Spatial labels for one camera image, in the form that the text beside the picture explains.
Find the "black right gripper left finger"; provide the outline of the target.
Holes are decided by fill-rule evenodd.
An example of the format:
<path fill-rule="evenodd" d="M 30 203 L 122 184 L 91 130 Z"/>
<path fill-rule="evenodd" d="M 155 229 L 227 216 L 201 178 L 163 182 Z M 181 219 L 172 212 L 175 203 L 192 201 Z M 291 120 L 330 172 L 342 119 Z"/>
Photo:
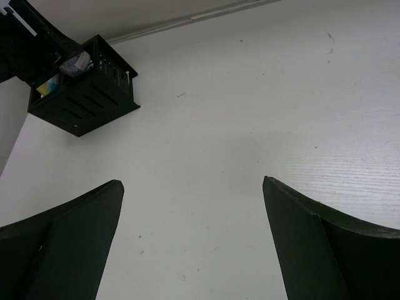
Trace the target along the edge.
<path fill-rule="evenodd" d="M 1 299 L 95 299 L 123 196 L 112 180 L 1 227 Z"/>

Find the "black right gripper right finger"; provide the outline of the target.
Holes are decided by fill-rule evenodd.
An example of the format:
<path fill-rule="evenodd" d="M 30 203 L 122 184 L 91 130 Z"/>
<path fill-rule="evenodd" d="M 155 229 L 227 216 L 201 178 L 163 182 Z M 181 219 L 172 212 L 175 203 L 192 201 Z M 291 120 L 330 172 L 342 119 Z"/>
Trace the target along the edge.
<path fill-rule="evenodd" d="M 352 217 L 273 177 L 262 190 L 288 299 L 399 299 L 399 230 Z"/>

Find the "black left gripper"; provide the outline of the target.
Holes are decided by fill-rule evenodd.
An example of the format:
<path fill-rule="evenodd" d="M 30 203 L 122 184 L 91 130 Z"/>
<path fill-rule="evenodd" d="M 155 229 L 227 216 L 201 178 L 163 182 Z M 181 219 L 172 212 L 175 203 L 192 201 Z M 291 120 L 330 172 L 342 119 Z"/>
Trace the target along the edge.
<path fill-rule="evenodd" d="M 65 36 L 28 1 L 1 6 L 1 82 L 13 77 L 40 86 L 83 47 Z"/>

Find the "blue highlighter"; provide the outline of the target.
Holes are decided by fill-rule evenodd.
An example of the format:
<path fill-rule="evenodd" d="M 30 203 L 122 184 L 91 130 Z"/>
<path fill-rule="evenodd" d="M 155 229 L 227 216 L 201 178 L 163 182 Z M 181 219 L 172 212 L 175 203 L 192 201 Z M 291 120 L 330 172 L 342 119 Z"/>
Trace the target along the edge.
<path fill-rule="evenodd" d="M 55 92 L 60 85 L 60 74 L 53 76 L 51 79 L 45 82 L 46 94 Z"/>

